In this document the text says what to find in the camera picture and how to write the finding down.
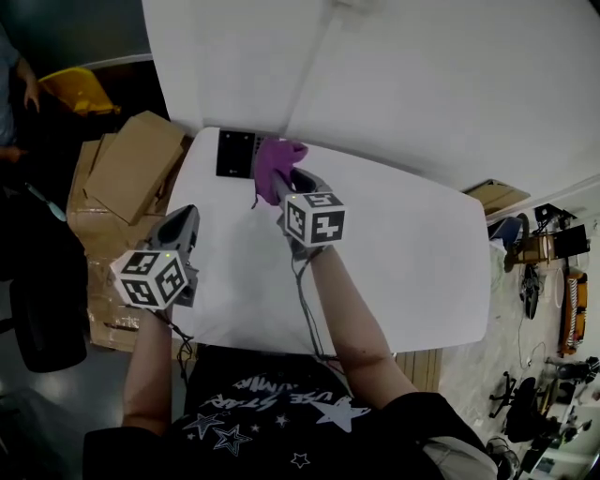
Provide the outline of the black keypad device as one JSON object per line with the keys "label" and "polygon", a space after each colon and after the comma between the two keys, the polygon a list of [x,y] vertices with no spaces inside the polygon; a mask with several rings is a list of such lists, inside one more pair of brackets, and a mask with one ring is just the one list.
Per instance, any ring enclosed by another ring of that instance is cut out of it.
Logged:
{"label": "black keypad device", "polygon": [[216,175],[253,179],[254,163],[263,136],[258,133],[221,128],[217,142]]}

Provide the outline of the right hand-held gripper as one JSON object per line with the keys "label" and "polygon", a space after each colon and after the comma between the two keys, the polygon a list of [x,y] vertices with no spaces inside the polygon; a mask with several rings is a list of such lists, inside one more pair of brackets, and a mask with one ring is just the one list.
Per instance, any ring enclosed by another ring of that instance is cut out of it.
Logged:
{"label": "right hand-held gripper", "polygon": [[340,241],[344,234],[346,205],[321,177],[294,168],[290,185],[280,172],[272,174],[272,187],[282,210],[277,221],[294,258]]}

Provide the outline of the black swivel chair with castors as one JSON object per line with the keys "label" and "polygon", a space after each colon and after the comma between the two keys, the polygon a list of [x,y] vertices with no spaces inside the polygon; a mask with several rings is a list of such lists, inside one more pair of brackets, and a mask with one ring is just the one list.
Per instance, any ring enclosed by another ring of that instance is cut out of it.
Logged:
{"label": "black swivel chair with castors", "polygon": [[488,417],[496,418],[503,408],[507,408],[503,434],[511,443],[527,443],[538,439],[551,440],[560,431],[555,417],[539,410],[536,379],[528,377],[517,385],[517,379],[505,371],[504,392],[502,395],[490,395],[489,400],[497,403],[496,410]]}

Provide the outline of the purple cloth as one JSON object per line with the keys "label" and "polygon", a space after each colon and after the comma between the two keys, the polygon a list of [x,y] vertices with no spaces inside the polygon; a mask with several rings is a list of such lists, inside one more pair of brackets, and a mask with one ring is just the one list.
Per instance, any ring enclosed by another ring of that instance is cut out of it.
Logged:
{"label": "purple cloth", "polygon": [[260,197],[270,205],[279,206],[282,200],[277,200],[274,194],[272,174],[280,172],[291,185],[291,173],[307,153],[308,147],[301,142],[265,138],[255,157],[255,197],[251,209],[256,207]]}

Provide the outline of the black monitor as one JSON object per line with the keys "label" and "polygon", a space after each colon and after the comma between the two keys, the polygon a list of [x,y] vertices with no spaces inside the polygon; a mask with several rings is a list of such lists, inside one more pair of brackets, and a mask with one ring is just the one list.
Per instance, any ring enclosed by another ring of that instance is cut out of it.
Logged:
{"label": "black monitor", "polygon": [[568,258],[590,251],[590,245],[585,226],[576,227],[556,232],[552,235],[554,253],[557,258]]}

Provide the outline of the yellow bin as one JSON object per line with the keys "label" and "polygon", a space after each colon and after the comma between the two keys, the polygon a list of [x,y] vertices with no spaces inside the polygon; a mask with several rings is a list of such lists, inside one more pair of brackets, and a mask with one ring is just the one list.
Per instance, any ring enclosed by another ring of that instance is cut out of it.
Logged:
{"label": "yellow bin", "polygon": [[121,107],[110,100],[94,72],[88,68],[66,68],[38,82],[42,89],[80,116],[121,112]]}

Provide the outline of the person's right forearm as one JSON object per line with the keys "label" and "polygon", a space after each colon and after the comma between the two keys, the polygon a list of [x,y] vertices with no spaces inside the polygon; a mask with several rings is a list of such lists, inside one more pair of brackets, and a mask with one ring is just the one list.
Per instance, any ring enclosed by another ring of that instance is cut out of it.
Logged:
{"label": "person's right forearm", "polygon": [[354,395],[382,409],[415,393],[337,251],[327,247],[310,266],[330,338]]}

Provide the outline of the flat brown cardboard box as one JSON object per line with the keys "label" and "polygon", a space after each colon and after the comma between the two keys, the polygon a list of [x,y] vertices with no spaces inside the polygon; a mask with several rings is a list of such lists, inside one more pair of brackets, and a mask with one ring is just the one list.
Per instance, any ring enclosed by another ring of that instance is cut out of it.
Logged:
{"label": "flat brown cardboard box", "polygon": [[93,167],[85,193],[136,224],[183,153],[184,136],[183,129],[153,112],[130,117]]}

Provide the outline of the blue chair with black frame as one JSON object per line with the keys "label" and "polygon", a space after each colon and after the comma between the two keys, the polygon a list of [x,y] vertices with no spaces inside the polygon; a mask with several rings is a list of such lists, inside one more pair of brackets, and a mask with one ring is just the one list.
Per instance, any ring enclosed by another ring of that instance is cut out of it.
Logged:
{"label": "blue chair with black frame", "polygon": [[522,220],[518,217],[505,217],[487,227],[488,240],[509,248],[515,244],[522,229]]}

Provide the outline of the small wooden frame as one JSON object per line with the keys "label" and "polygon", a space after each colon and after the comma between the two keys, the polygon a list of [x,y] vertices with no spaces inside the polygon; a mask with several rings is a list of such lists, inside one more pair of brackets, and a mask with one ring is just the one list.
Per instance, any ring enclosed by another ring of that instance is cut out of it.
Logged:
{"label": "small wooden frame", "polygon": [[565,258],[561,242],[553,234],[542,234],[524,239],[517,248],[516,263],[546,263]]}

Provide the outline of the person's black star-print shirt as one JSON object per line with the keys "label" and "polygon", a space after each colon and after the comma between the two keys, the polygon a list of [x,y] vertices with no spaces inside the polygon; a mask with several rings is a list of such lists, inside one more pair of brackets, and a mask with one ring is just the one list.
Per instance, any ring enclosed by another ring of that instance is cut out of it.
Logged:
{"label": "person's black star-print shirt", "polygon": [[444,397],[374,408],[313,357],[206,346],[162,435],[88,433],[83,480],[497,480]]}

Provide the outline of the brown cardboard sheet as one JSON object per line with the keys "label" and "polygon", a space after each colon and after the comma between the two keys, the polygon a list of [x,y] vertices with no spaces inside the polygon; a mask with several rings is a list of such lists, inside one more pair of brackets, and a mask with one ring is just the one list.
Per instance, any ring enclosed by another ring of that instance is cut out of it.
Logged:
{"label": "brown cardboard sheet", "polygon": [[525,201],[531,195],[495,179],[488,179],[479,185],[463,191],[464,194],[478,200],[486,216]]}

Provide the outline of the black office chair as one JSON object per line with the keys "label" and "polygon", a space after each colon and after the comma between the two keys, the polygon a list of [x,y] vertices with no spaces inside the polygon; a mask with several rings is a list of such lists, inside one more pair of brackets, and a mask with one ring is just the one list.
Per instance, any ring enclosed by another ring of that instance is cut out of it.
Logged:
{"label": "black office chair", "polygon": [[69,226],[31,195],[0,187],[0,288],[7,313],[0,334],[15,332],[33,372],[73,367],[86,358],[87,260]]}

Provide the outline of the person's left forearm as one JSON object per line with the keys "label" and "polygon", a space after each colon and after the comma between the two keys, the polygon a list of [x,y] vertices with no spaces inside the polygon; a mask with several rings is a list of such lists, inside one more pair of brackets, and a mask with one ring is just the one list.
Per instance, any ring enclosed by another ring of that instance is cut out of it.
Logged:
{"label": "person's left forearm", "polygon": [[123,426],[159,436],[172,424],[172,353],[170,327],[153,313],[140,323],[123,394]]}

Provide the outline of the crumpled brown cardboard box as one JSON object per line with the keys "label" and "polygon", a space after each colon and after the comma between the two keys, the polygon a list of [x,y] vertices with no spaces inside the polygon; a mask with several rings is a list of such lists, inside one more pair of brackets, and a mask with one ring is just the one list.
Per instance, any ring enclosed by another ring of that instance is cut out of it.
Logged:
{"label": "crumpled brown cardboard box", "polygon": [[179,149],[179,158],[146,212],[136,224],[130,225],[84,192],[89,175],[115,136],[114,133],[107,133],[99,140],[82,144],[68,195],[67,224],[82,243],[89,261],[106,259],[111,262],[126,250],[136,248],[151,228],[166,215],[177,174],[190,145],[190,139],[185,138],[183,147]]}

